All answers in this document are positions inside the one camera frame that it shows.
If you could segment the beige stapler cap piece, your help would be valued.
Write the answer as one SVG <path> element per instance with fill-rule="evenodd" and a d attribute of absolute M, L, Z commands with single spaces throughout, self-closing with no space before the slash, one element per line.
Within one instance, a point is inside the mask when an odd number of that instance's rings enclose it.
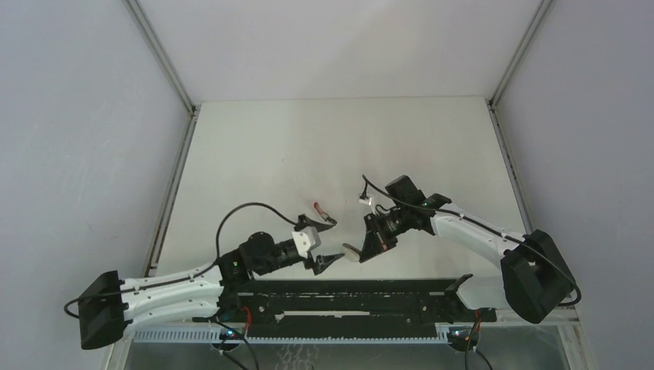
<path fill-rule="evenodd" d="M 343 256 L 353 263 L 359 263 L 361 257 L 361 250 L 353 247 L 351 244 L 343 243 L 342 244 L 342 253 Z"/>

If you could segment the pink white mini stapler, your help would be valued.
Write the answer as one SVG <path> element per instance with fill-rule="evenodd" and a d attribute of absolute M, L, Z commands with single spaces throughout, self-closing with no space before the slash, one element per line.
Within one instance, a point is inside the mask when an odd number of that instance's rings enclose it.
<path fill-rule="evenodd" d="M 314 202 L 313 207 L 314 207 L 315 211 L 318 213 L 318 215 L 320 217 L 322 217 L 322 218 L 329 217 L 329 214 L 322 209 L 322 207 L 320 206 L 320 204 L 318 202 Z"/>

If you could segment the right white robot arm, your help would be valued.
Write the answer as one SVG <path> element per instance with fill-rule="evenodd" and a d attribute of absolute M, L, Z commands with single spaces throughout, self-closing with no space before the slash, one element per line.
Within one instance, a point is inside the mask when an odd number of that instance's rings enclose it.
<path fill-rule="evenodd" d="M 495 277 L 469 273 L 457 280 L 445 301 L 454 320 L 467 320 L 476 310 L 510 308 L 523 320 L 539 324 L 554 309 L 582 300 L 582 290 L 555 241 L 542 230 L 520 234 L 496 227 L 449 197 L 425 196 L 407 175 L 383 189 L 365 179 L 359 202 L 371 209 L 364 217 L 362 246 L 350 250 L 359 263 L 391 251 L 400 235 L 419 230 L 465 247 L 500 271 Z"/>

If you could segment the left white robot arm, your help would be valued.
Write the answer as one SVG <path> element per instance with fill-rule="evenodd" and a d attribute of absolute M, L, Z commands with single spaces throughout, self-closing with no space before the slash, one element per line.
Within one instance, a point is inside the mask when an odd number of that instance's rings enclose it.
<path fill-rule="evenodd" d="M 339 259 L 337 254 L 312 256 L 321 244 L 320 233 L 336 224 L 330 216 L 318 222 L 302 214 L 287 240 L 276 242 L 259 231 L 236 249 L 187 271 L 124 279 L 118 271 L 104 272 L 73 301 L 80 346 L 103 348 L 127 333 L 169 321 L 216 317 L 232 321 L 241 311 L 238 289 L 255 277 L 298 263 L 321 274 Z"/>

